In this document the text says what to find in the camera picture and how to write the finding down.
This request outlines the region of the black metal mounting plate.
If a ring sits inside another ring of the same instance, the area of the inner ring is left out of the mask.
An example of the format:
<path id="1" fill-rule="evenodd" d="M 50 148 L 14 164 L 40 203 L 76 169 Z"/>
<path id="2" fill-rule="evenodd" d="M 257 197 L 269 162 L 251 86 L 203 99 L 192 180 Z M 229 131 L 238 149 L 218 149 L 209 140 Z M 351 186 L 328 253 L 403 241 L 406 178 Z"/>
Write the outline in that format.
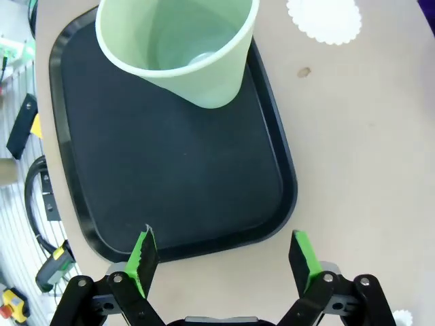
<path id="1" fill-rule="evenodd" d="M 48 221 L 61 221 L 59 211 L 56 205 L 54 194 L 43 193 L 42 194 L 44 208 Z"/>
<path id="2" fill-rule="evenodd" d="M 41 171 L 40 177 L 41 177 L 42 194 L 43 195 L 53 194 L 52 184 L 51 184 L 51 180 L 50 180 L 50 176 L 48 174 L 48 171 L 47 170 Z"/>

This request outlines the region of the black handheld scanner yellow label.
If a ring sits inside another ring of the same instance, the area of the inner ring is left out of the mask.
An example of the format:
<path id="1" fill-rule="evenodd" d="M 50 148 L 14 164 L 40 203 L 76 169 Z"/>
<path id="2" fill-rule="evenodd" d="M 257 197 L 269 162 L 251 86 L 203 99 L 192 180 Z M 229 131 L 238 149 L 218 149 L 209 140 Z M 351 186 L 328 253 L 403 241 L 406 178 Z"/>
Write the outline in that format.
<path id="1" fill-rule="evenodd" d="M 42 241 L 41 247 L 50 255 L 39 269 L 35 282 L 42 293 L 48 293 L 72 269 L 75 258 L 68 240 L 57 248 L 42 238 L 38 240 Z"/>

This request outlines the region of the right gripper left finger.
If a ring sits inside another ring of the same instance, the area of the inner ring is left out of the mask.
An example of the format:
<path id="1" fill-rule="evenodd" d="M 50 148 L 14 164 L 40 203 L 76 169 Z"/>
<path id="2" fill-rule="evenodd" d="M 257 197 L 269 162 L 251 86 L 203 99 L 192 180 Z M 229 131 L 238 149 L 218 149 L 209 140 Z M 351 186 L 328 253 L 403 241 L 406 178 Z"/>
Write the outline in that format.
<path id="1" fill-rule="evenodd" d="M 128 261 L 112 264 L 98 281 L 78 275 L 68 282 L 50 326 L 104 326 L 115 314 L 128 326 L 166 326 L 147 300 L 158 261 L 154 233 L 147 225 Z"/>

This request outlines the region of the black plastic serving tray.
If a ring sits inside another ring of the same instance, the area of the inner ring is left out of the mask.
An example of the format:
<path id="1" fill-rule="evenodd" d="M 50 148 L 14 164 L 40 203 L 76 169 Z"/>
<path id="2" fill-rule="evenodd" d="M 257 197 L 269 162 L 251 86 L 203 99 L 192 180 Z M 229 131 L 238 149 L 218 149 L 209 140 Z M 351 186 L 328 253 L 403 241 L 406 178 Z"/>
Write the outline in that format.
<path id="1" fill-rule="evenodd" d="M 235 99 L 203 109 L 109 62 L 96 14 L 72 20 L 49 61 L 61 162 L 89 246 L 125 261 L 151 227 L 159 258 L 174 261 L 278 232 L 298 186 L 257 45 Z"/>

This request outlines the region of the flat black rectangular box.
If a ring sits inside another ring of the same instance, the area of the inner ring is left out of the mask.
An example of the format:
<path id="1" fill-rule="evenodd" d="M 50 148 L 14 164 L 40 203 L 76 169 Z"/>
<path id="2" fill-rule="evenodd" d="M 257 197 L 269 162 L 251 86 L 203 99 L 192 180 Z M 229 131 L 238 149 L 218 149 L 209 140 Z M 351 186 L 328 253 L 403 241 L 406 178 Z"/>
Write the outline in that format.
<path id="1" fill-rule="evenodd" d="M 22 157 L 37 113 L 36 97 L 33 94 L 27 93 L 20 106 L 6 145 L 12 157 L 16 160 Z"/>

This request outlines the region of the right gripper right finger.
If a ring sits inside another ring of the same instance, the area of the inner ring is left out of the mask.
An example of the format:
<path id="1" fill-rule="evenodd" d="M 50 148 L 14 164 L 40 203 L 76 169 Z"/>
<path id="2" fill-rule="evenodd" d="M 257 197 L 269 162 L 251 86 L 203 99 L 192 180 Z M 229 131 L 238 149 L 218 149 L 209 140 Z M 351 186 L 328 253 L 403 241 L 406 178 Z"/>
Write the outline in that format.
<path id="1" fill-rule="evenodd" d="M 323 268 L 306 232 L 292 232 L 288 259 L 299 298 L 277 326 L 319 326 L 326 315 L 339 316 L 343 326 L 396 326 L 379 280 L 348 280 Z"/>

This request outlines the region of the white scalloped paper coaster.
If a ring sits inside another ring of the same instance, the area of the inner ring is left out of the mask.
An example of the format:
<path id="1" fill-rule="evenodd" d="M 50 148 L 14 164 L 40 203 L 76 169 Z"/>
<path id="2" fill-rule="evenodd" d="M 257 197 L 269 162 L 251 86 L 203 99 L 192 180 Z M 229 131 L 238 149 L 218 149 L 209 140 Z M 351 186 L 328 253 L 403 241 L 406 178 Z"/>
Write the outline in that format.
<path id="1" fill-rule="evenodd" d="M 347 44 L 362 28 L 355 0 L 287 0 L 286 7 L 298 29 L 319 43 Z"/>
<path id="2" fill-rule="evenodd" d="M 409 310 L 395 310 L 393 318 L 396 326 L 413 326 L 413 316 Z"/>

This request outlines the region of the yellow emergency stop button box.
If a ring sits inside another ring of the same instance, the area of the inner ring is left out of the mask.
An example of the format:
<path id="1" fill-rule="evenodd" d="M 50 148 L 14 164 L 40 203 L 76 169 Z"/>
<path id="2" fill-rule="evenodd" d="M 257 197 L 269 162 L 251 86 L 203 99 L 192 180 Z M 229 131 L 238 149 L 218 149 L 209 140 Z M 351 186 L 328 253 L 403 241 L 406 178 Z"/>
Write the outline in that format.
<path id="1" fill-rule="evenodd" d="M 2 291 L 0 295 L 0 317 L 11 320 L 17 325 L 26 325 L 30 317 L 27 297 L 16 288 Z"/>

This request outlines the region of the light green plastic cup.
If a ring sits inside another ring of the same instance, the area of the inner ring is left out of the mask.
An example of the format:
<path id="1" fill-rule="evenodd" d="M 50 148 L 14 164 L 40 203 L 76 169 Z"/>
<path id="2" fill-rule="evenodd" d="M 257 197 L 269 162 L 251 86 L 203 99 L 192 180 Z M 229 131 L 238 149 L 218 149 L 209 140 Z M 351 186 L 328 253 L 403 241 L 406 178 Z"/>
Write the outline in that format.
<path id="1" fill-rule="evenodd" d="M 117 68 L 206 109 L 238 94 L 260 0 L 100 0 L 95 30 Z"/>

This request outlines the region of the aluminium slotted mounting platform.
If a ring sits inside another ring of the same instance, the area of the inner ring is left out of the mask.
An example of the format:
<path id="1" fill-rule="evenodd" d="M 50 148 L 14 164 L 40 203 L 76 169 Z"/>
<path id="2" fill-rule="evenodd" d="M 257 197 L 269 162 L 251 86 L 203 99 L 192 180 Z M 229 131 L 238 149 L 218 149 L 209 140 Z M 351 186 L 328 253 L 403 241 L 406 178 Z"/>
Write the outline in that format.
<path id="1" fill-rule="evenodd" d="M 20 65 L 1 83 L 0 158 L 10 158 L 6 144 L 26 95 L 36 93 L 35 64 Z M 35 276 L 48 254 L 41 249 L 29 225 L 24 204 L 24 181 L 30 165 L 43 155 L 42 141 L 30 135 L 21 159 L 16 161 L 17 182 L 0 187 L 0 271 L 8 287 L 23 293 L 30 306 L 28 326 L 49 326 L 67 281 L 79 273 L 74 266 L 55 289 L 42 293 Z"/>

